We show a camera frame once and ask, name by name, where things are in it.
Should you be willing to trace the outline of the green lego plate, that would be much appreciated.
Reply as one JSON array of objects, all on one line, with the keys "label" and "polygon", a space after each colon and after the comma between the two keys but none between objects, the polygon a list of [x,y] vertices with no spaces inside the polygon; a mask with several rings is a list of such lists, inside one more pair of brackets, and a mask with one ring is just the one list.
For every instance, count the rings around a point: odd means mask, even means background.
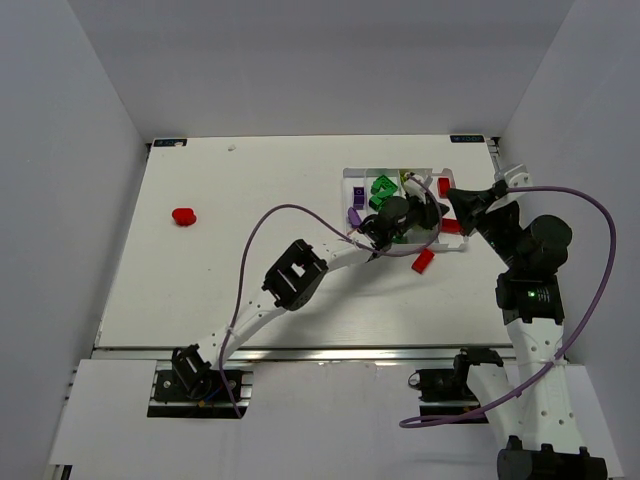
[{"label": "green lego plate", "polygon": [[398,186],[386,175],[377,177],[371,185],[371,194],[375,197],[387,198],[398,191]]}]

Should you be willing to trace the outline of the purple curved lego brick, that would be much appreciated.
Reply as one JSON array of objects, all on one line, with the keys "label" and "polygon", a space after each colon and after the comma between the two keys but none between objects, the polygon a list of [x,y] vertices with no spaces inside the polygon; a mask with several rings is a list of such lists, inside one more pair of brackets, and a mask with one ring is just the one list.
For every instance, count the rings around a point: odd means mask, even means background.
[{"label": "purple curved lego brick", "polygon": [[347,220],[353,229],[358,228],[362,223],[359,212],[353,207],[347,209]]}]

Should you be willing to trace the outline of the red rounded lego brick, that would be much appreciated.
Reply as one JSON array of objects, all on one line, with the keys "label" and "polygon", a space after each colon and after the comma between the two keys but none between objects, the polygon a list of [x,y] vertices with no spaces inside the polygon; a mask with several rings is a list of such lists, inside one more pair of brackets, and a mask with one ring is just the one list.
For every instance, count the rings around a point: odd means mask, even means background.
[{"label": "red rounded lego brick", "polygon": [[197,216],[192,208],[180,207],[171,213],[174,223],[180,227],[188,227],[196,223]]}]

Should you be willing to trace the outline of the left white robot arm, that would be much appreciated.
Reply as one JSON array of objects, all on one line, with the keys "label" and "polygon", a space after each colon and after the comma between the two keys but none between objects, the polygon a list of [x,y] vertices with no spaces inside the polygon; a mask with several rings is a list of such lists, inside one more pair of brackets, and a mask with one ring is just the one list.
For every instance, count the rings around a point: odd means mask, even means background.
[{"label": "left white robot arm", "polygon": [[192,397],[204,397],[213,384],[213,372],[239,347],[272,320],[305,306],[326,275],[380,257],[402,257],[393,252],[394,240],[419,227],[429,233],[424,246],[439,236],[449,207],[430,193],[392,196],[380,209],[361,220],[347,235],[333,232],[338,240],[313,248],[302,239],[294,241],[264,275],[259,292],[236,298],[230,322],[203,340],[174,350],[171,363],[176,379]]}]

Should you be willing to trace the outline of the red small lego piece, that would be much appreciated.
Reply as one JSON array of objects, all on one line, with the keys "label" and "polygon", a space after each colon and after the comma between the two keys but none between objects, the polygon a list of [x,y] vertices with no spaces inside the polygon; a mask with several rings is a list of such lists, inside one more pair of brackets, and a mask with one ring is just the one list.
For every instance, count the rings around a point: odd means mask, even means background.
[{"label": "red small lego piece", "polygon": [[442,220],[441,231],[446,234],[462,235],[463,229],[456,219],[444,218]]}]

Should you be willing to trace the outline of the red curved lego brick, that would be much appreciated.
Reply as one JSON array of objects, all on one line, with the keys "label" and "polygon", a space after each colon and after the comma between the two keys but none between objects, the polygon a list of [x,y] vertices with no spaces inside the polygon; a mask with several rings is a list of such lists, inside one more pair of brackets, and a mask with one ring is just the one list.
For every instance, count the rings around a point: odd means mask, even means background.
[{"label": "red curved lego brick", "polygon": [[446,198],[451,188],[451,181],[447,177],[439,177],[437,180],[438,195],[440,198]]}]

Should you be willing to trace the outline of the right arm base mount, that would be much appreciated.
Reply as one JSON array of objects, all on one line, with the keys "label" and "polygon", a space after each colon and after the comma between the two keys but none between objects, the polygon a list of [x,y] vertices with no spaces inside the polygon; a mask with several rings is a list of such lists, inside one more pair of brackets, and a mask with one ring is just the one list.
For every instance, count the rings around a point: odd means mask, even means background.
[{"label": "right arm base mount", "polygon": [[426,368],[412,373],[408,386],[419,393],[421,416],[460,415],[480,407],[467,385],[471,366],[504,366],[497,351],[486,347],[462,348],[449,368]]}]

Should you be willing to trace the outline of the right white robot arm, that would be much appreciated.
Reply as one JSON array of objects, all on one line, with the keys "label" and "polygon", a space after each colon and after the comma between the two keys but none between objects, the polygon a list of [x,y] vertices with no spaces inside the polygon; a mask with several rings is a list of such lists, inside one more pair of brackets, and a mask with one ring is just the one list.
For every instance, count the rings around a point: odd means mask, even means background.
[{"label": "right white robot arm", "polygon": [[[456,357],[457,375],[486,408],[485,416],[502,449],[501,479],[605,479],[605,459],[589,452],[571,404],[561,351],[564,309],[557,279],[568,259],[571,228],[541,215],[520,224],[520,209],[499,182],[489,190],[447,193],[465,234],[478,233],[503,260],[496,302],[503,315],[524,390],[508,395],[504,365],[496,352],[469,348]],[[503,398],[501,405],[490,403]]]}]

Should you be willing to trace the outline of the red rectangular lego brick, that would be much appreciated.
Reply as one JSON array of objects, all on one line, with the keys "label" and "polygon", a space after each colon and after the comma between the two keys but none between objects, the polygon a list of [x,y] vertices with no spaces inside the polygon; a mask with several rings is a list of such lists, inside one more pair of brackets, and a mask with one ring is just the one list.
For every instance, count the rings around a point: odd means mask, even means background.
[{"label": "red rectangular lego brick", "polygon": [[424,271],[434,260],[435,254],[429,250],[424,249],[411,265],[411,269],[418,274],[423,274]]}]

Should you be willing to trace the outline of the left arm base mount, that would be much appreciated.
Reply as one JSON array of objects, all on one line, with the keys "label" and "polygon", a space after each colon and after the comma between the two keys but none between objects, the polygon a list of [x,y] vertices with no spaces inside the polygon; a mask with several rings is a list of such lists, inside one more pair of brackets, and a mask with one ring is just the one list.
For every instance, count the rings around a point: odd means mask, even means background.
[{"label": "left arm base mount", "polygon": [[148,418],[240,419],[249,406],[252,375],[226,370],[227,391],[219,371],[198,354],[198,347],[176,348],[171,366],[156,369],[147,408]]}]

